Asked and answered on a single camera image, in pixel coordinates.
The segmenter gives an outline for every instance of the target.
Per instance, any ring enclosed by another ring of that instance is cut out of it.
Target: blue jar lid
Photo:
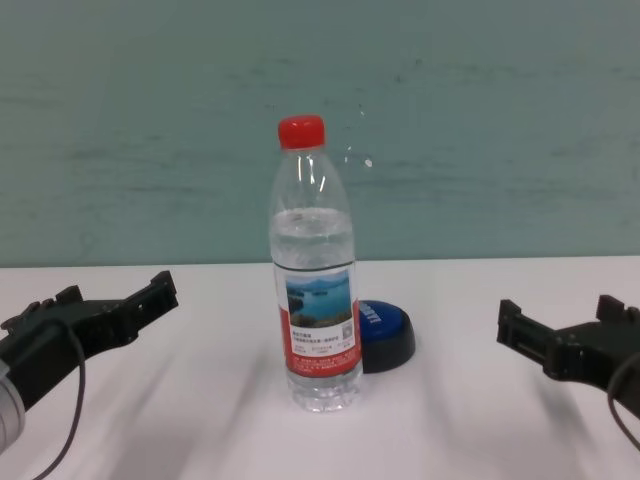
[[[415,336],[406,312],[377,300],[361,300],[359,310],[364,373],[391,370],[413,356]]]

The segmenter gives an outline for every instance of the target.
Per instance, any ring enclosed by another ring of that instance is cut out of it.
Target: bottle label
[[[275,267],[287,367],[305,377],[331,377],[362,356],[354,264],[301,271]]]

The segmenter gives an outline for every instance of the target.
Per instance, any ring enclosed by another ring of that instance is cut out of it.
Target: qr code
[[[353,337],[353,323],[348,322],[345,326],[342,327],[342,339],[346,340],[347,338]]]

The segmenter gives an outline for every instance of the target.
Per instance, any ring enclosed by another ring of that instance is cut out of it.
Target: lake image on label
[[[286,285],[291,325],[330,327],[352,317],[348,270],[313,276],[287,275]]]

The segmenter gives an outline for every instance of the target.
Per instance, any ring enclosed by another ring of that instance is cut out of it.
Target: bottle base
[[[334,412],[351,405],[360,394],[362,362],[352,370],[328,378],[302,377],[287,371],[293,401],[309,412]]]

